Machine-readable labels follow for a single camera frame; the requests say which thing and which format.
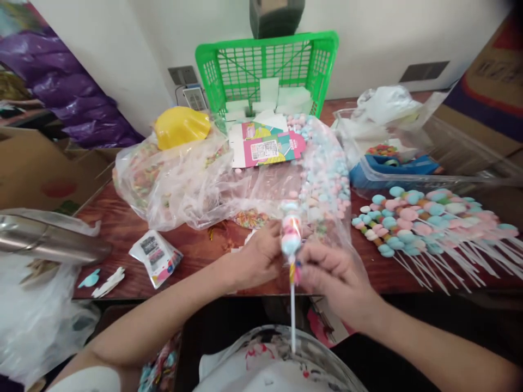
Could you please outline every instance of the candy wrapper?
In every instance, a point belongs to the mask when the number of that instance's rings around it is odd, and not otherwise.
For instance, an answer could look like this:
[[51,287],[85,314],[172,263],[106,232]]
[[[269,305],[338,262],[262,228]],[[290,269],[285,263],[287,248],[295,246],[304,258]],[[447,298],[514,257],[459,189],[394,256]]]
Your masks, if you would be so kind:
[[149,230],[131,248],[129,254],[143,263],[155,289],[160,287],[183,258],[182,253],[155,230]]

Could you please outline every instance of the wall socket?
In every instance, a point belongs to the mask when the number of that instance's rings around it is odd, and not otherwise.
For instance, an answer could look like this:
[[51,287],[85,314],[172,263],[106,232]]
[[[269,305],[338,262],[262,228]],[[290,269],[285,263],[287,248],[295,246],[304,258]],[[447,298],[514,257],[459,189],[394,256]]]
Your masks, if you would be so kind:
[[172,67],[167,69],[171,78],[176,85],[188,85],[198,83],[194,67],[192,65],[185,65],[181,67]]

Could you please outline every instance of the candy lollipop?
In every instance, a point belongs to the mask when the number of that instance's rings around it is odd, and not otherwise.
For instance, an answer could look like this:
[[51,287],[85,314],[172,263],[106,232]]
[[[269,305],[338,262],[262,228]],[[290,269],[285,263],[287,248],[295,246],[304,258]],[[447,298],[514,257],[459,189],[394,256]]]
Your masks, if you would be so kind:
[[283,211],[287,214],[282,220],[282,253],[287,257],[290,264],[290,321],[291,321],[291,347],[296,352],[296,299],[294,285],[300,280],[300,269],[296,268],[296,252],[301,246],[301,220],[297,212],[298,205],[295,203],[284,203]]

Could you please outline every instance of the stainless steel thermos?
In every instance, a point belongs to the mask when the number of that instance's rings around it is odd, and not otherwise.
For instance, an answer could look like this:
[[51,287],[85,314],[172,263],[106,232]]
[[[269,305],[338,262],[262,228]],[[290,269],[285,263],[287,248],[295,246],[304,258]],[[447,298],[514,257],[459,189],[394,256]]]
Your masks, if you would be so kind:
[[103,261],[112,245],[38,220],[0,215],[0,252],[66,264],[88,265]]

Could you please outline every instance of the wooden table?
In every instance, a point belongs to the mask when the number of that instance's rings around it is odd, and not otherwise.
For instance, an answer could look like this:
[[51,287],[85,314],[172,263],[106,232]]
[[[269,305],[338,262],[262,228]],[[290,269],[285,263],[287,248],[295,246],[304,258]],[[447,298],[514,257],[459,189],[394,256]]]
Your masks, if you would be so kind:
[[[424,96],[417,97],[424,101],[430,94],[422,93]],[[337,100],[325,102],[321,120],[326,124],[333,122],[332,113],[344,108],[351,100]],[[352,193],[352,213],[358,213],[363,205],[369,201],[361,199]],[[109,183],[92,202],[86,205],[77,215],[78,218],[87,223],[94,224],[102,221],[100,236],[111,242],[114,246],[111,256],[99,266],[86,267],[80,273],[78,282],[81,282],[93,270],[100,267],[100,280],[105,280],[112,275],[118,267],[125,268],[124,280],[105,299],[145,299],[157,292],[168,288],[176,282],[188,277],[194,272],[212,263],[221,255],[243,245],[250,230],[239,227],[233,222],[226,221],[224,228],[214,230],[211,240],[207,230],[196,231],[183,225],[170,232],[163,232],[164,238],[173,246],[178,248],[184,258],[169,279],[155,290],[145,271],[145,267],[133,259],[129,254],[131,246],[142,237],[148,230],[147,223],[141,220],[129,207],[129,205],[116,194],[113,183]],[[356,229],[351,228],[352,243],[359,252],[363,263],[369,274],[372,286],[379,293],[408,293],[421,292],[422,288],[415,279],[394,259],[383,258],[376,246],[367,241]],[[458,266],[454,270],[465,278],[465,274]],[[523,288],[523,281],[514,276],[508,276],[504,271],[495,268],[502,279],[493,277],[482,271],[479,275],[490,289],[515,289]],[[466,282],[470,289],[475,287],[471,281]],[[90,298],[93,288],[75,288],[74,298]],[[263,286],[249,290],[242,290],[238,296],[263,296],[263,295],[287,295],[289,293],[288,272],[282,270],[281,276]]]

